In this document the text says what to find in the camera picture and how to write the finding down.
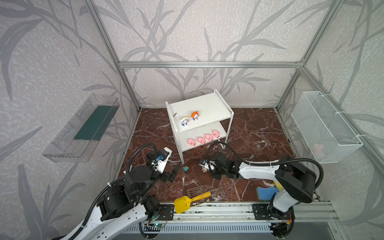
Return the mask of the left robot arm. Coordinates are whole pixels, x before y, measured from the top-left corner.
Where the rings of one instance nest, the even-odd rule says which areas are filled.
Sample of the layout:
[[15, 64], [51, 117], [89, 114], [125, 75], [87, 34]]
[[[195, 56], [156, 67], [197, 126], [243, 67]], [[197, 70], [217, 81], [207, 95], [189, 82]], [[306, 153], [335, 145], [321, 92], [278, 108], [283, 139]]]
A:
[[63, 240], [112, 240], [130, 227], [174, 217], [174, 204], [161, 204], [148, 193], [158, 180], [172, 182], [179, 171], [160, 173], [154, 166], [138, 166], [107, 185], [91, 204], [85, 219]]

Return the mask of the orange blue cat figurine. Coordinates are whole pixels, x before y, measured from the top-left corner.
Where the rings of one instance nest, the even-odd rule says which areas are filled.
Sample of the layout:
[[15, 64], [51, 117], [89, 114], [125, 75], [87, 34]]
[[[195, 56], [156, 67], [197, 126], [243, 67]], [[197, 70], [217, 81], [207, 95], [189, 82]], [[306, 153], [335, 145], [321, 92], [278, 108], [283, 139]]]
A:
[[194, 112], [192, 112], [192, 114], [191, 114], [191, 118], [194, 120], [194, 121], [197, 121], [198, 120], [198, 118], [199, 118], [199, 112], [198, 111], [194, 111]]

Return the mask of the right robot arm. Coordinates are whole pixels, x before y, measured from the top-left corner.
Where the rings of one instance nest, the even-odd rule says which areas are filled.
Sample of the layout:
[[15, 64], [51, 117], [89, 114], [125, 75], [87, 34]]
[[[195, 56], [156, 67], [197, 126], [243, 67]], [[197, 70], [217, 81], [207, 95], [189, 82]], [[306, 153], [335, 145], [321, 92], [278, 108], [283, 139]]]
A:
[[210, 159], [203, 159], [199, 165], [220, 180], [223, 176], [236, 180], [264, 179], [279, 183], [283, 189], [275, 193], [269, 203], [270, 213], [285, 213], [298, 203], [309, 204], [313, 194], [322, 181], [319, 176], [306, 167], [303, 162], [311, 159], [291, 159], [272, 162], [232, 161], [221, 152], [214, 152]]

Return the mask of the pink toy in basket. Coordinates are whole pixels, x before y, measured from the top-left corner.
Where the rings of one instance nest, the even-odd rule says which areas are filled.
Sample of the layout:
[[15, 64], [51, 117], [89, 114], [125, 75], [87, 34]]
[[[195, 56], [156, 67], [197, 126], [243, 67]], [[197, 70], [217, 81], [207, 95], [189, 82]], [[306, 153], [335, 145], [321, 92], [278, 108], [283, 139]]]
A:
[[317, 159], [322, 159], [325, 156], [324, 148], [325, 146], [323, 144], [314, 144], [312, 147], [313, 155]]

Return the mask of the brown slotted spatula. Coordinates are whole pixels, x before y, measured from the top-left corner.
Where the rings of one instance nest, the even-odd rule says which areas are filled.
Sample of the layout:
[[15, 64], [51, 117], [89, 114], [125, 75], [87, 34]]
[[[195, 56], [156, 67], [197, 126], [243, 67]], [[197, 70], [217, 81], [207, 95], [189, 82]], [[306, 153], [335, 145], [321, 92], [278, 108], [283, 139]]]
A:
[[206, 189], [204, 186], [197, 186], [197, 187], [187, 189], [187, 196], [189, 198], [194, 198], [194, 197], [201, 195], [205, 192], [210, 192], [211, 194], [213, 194], [215, 192], [222, 191], [222, 190], [223, 190], [222, 187], [218, 187], [218, 188], [214, 188], [214, 189]]

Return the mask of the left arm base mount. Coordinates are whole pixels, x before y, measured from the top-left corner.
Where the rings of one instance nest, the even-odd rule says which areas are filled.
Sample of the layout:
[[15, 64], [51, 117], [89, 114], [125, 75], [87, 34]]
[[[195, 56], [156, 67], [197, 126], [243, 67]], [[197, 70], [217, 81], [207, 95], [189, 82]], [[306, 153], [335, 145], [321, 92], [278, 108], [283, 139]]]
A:
[[142, 204], [146, 209], [148, 220], [171, 221], [175, 214], [174, 203], [160, 203], [156, 196], [146, 197]]

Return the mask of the clear plastic wall bin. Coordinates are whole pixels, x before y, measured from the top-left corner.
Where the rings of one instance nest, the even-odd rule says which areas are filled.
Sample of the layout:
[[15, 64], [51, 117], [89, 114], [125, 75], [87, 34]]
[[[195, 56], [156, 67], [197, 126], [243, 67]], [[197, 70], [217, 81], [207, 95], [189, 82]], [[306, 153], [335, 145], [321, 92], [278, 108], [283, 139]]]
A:
[[90, 94], [43, 156], [54, 163], [86, 163], [120, 107], [117, 97]]

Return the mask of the pink pig toy pair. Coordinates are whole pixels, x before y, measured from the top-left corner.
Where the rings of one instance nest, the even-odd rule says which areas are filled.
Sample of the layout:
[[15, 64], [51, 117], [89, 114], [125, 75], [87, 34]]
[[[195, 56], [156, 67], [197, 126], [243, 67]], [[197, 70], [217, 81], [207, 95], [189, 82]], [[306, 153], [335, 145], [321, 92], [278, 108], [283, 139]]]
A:
[[196, 145], [196, 141], [194, 139], [188, 139], [188, 144], [194, 147]]
[[197, 137], [197, 141], [198, 141], [200, 144], [205, 144], [205, 143], [206, 143], [206, 140], [205, 140], [203, 137]]

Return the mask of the yellow sponge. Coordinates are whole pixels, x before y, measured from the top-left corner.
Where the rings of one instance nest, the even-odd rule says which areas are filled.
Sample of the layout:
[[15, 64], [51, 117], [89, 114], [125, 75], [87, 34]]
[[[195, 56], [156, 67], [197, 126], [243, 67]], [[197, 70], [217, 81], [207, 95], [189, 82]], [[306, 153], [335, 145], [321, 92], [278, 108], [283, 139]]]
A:
[[275, 187], [279, 190], [279, 192], [281, 192], [284, 189], [284, 187], [278, 181], [274, 181], [274, 184], [275, 184]]

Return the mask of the blue sponge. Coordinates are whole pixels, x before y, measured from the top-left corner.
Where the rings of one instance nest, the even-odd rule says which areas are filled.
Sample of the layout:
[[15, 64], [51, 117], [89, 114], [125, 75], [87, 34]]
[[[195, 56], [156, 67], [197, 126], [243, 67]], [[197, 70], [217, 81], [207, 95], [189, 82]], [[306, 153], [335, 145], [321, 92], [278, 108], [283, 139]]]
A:
[[279, 192], [279, 189], [275, 187], [269, 187], [269, 188], [257, 187], [257, 197], [260, 201], [270, 201], [273, 198], [273, 196], [278, 192]]

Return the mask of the aluminium front rail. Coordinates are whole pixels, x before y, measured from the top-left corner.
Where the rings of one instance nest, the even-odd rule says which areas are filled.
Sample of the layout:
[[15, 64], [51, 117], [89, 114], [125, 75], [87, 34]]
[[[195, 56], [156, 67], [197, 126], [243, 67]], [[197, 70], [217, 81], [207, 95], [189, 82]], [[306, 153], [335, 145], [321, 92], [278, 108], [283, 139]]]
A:
[[[208, 202], [192, 206], [182, 214], [175, 212], [171, 221], [160, 221], [167, 224], [175, 223], [250, 223], [250, 222], [282, 222], [255, 220], [252, 212], [253, 204], [266, 204], [256, 202]], [[338, 222], [340, 219], [330, 202], [312, 202], [310, 204], [299, 204], [293, 206], [292, 220], [295, 222]], [[146, 209], [139, 204], [135, 208], [122, 214], [119, 218], [101, 220], [101, 211], [94, 209], [87, 225], [120, 224], [125, 228], [138, 222], [154, 223], [159, 220], [148, 220]]]

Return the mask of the green circuit board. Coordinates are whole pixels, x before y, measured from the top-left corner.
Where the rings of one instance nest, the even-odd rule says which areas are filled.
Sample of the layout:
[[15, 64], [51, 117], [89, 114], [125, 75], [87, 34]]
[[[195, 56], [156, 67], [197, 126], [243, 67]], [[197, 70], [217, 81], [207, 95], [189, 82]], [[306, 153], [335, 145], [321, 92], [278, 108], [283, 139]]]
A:
[[166, 223], [148, 223], [145, 225], [145, 230], [149, 232], [159, 232], [166, 227]]

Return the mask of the white two-tier shelf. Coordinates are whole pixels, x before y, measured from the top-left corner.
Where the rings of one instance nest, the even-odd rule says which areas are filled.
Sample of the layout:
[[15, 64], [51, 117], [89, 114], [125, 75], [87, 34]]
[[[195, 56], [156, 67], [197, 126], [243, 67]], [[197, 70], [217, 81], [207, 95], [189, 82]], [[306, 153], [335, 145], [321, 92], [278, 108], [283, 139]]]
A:
[[174, 140], [184, 164], [183, 153], [219, 141], [225, 149], [234, 111], [218, 90], [188, 100], [165, 102]]

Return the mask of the white blue small figurine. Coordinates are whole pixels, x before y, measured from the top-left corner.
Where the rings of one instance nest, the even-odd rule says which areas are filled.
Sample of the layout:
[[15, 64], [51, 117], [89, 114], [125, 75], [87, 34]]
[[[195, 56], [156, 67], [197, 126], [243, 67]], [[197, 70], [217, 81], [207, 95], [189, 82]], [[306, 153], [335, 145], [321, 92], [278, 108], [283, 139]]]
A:
[[183, 127], [186, 127], [188, 125], [189, 119], [188, 117], [184, 117], [180, 120], [180, 123], [182, 124]]

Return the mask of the yellow toy shovel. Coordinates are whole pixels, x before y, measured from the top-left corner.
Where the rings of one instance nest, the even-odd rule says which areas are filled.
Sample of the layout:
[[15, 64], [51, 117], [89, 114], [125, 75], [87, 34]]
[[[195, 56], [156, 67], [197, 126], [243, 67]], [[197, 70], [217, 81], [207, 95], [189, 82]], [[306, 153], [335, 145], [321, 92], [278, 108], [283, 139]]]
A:
[[205, 192], [205, 193], [198, 195], [192, 199], [189, 198], [188, 196], [183, 196], [181, 198], [178, 198], [174, 201], [175, 212], [177, 214], [184, 213], [185, 211], [190, 209], [192, 202], [196, 202], [196, 201], [208, 198], [210, 196], [211, 196], [211, 192]]

